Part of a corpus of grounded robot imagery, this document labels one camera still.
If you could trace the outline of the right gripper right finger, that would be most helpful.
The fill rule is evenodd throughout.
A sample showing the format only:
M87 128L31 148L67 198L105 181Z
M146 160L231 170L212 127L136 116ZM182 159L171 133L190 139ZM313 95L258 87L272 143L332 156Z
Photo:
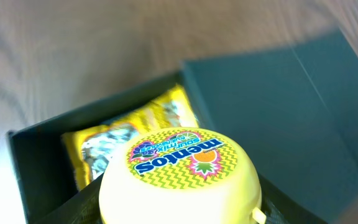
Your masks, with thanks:
M258 174L262 189L262 206L266 224L327 224L326 221L298 205L265 177Z

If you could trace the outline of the yellow Mentos candy tub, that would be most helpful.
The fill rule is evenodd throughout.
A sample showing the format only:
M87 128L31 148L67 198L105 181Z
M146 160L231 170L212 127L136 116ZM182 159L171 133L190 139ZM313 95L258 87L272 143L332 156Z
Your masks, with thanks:
M99 191L103 223L265 223L245 150L201 128L166 128L115 150Z

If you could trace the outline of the black gift box with lid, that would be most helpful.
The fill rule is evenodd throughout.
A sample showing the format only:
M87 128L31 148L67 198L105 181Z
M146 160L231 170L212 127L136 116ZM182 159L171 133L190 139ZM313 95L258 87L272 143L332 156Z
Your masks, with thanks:
M9 133L25 219L79 193L60 136L184 84L200 125L248 153L260 175L328 223L358 222L358 58L342 32L183 70Z

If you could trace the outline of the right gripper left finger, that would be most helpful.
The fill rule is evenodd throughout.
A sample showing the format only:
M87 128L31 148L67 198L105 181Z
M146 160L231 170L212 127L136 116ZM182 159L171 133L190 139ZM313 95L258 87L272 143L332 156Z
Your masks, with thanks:
M99 191L103 175L35 224L102 224Z

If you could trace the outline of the yellow Hacks candy bag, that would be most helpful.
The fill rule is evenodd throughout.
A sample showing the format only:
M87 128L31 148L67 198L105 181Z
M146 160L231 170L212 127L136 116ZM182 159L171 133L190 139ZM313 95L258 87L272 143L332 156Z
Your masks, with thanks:
M185 89L179 84L134 111L98 126L62 134L76 188L83 190L97 179L106 170L112 153L131 139L172 127L198 127Z

